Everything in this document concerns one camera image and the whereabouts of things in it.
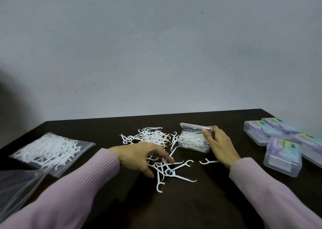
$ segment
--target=dark wooden table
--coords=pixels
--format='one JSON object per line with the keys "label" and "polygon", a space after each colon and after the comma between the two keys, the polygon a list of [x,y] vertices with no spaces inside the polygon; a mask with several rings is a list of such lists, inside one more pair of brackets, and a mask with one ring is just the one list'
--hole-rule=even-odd
{"label": "dark wooden table", "polygon": [[[95,142],[65,173],[72,172],[89,160],[100,148],[122,144],[119,136],[134,135],[144,127],[163,127],[163,132],[180,133],[179,123],[218,125],[231,138],[241,157],[252,157],[274,178],[287,185],[298,198],[317,215],[322,216],[322,169],[303,159],[303,168],[292,178],[263,165],[265,147],[257,146],[243,132],[244,121],[273,117],[262,109],[204,113],[179,113],[153,116],[134,116],[101,119],[48,121],[0,150],[1,170],[30,169],[8,155],[47,132],[72,139]],[[190,168],[177,174],[197,182],[165,178],[163,193],[156,191],[156,178],[121,168],[119,174],[97,194],[92,212],[83,228],[263,228],[263,221],[243,194],[228,178],[229,171],[219,163],[201,165],[213,154],[177,149],[177,161],[192,159]],[[45,178],[30,203],[57,179]]]}

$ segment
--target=hand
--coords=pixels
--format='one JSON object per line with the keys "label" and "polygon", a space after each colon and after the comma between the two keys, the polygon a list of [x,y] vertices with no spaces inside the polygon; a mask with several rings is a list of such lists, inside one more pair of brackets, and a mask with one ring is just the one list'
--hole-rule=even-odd
{"label": "hand", "polygon": [[202,130],[203,136],[209,142],[211,150],[215,154],[216,158],[225,167],[230,169],[233,163],[240,159],[237,154],[229,136],[219,129],[218,126],[211,126],[213,128],[215,139],[213,139],[208,131]]}
{"label": "hand", "polygon": [[154,143],[141,142],[111,147],[109,150],[116,155],[123,166],[132,170],[140,170],[149,178],[154,178],[153,172],[147,165],[147,157],[151,154],[158,154],[170,163],[175,162],[162,146]]}

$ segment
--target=person's left hand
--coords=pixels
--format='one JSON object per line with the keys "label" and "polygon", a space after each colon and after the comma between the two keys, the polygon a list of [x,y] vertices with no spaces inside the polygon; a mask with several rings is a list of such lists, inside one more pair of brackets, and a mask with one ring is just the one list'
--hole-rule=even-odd
{"label": "person's left hand", "polygon": [[158,154],[170,163],[175,162],[162,146],[154,143],[141,142],[124,146],[115,146],[109,148],[109,150],[116,155],[121,165],[132,170],[140,170],[149,178],[154,178],[153,172],[147,165],[147,157],[151,154]]}

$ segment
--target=person's right hand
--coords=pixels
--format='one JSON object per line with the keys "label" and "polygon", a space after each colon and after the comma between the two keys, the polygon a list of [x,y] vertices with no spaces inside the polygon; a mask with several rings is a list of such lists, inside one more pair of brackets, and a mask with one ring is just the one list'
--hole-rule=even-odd
{"label": "person's right hand", "polygon": [[203,129],[202,133],[206,140],[209,142],[211,150],[215,154],[219,162],[221,162],[228,169],[240,159],[240,156],[237,154],[229,136],[223,132],[222,129],[219,129],[218,126],[210,126],[213,128],[214,138],[213,139],[210,133]]}

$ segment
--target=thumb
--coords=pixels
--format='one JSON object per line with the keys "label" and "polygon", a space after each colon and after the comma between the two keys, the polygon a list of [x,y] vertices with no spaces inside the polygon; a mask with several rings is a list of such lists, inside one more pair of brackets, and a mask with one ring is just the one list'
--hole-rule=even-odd
{"label": "thumb", "polygon": [[212,138],[211,134],[206,129],[202,129],[201,131],[205,139],[209,142],[209,145],[217,144],[217,141]]}
{"label": "thumb", "polygon": [[142,173],[148,178],[154,178],[153,172],[149,169],[149,166],[146,166],[145,169],[141,170]]}

